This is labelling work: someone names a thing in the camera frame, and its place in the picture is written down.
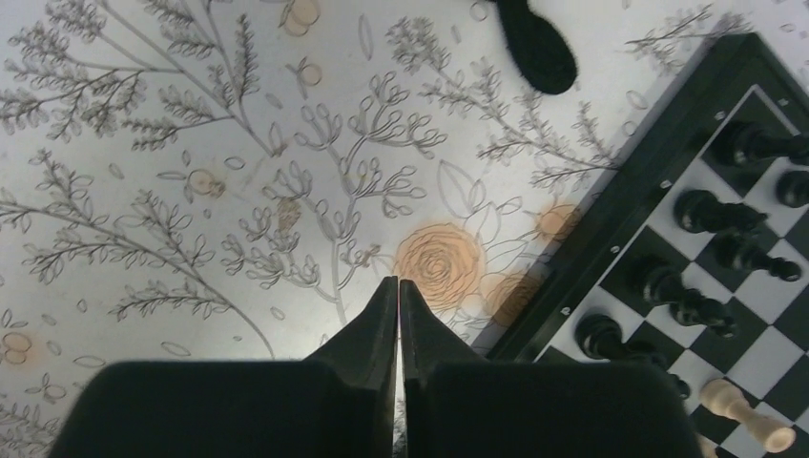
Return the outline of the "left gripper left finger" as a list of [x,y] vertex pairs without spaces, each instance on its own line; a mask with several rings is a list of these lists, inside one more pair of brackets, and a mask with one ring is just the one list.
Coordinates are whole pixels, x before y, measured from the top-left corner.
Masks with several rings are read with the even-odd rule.
[[132,361],[101,370],[53,457],[388,457],[399,282],[299,361]]

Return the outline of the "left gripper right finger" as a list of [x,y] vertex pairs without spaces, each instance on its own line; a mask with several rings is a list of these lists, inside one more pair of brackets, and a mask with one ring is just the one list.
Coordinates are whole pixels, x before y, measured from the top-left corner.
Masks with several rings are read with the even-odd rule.
[[671,377],[645,362],[495,363],[400,283],[409,457],[698,457]]

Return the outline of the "white chess piece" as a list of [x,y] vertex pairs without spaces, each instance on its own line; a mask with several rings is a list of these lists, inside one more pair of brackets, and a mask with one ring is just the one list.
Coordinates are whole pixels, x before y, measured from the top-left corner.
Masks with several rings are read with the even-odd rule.
[[781,453],[796,441],[797,434],[791,427],[755,411],[740,388],[727,380],[711,380],[700,389],[698,399],[714,415],[744,426],[767,452]]

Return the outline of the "black white chess board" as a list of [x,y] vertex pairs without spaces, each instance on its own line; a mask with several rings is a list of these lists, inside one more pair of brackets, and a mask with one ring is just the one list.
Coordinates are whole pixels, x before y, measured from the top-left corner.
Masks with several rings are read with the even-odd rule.
[[[774,51],[754,32],[718,38],[695,57],[657,118],[550,260],[550,273],[513,326],[489,351],[492,360],[596,363],[574,339],[590,314],[616,320],[625,342],[654,344],[692,394],[683,400],[705,452],[717,457],[804,457],[808,453],[808,204],[778,202],[778,179],[808,172],[785,157],[746,167],[723,164],[716,139],[733,122],[754,122],[776,135],[808,134],[808,96]],[[707,190],[769,218],[751,233],[692,234],[674,219],[677,197]],[[719,265],[716,239],[754,239],[771,257],[803,270],[795,282],[764,271]],[[668,306],[649,307],[629,285],[633,265],[648,256],[670,262],[686,286],[726,303],[738,334],[722,339],[704,325],[682,326]],[[797,434],[771,453],[738,422],[699,402],[700,389],[724,379],[751,407]]]

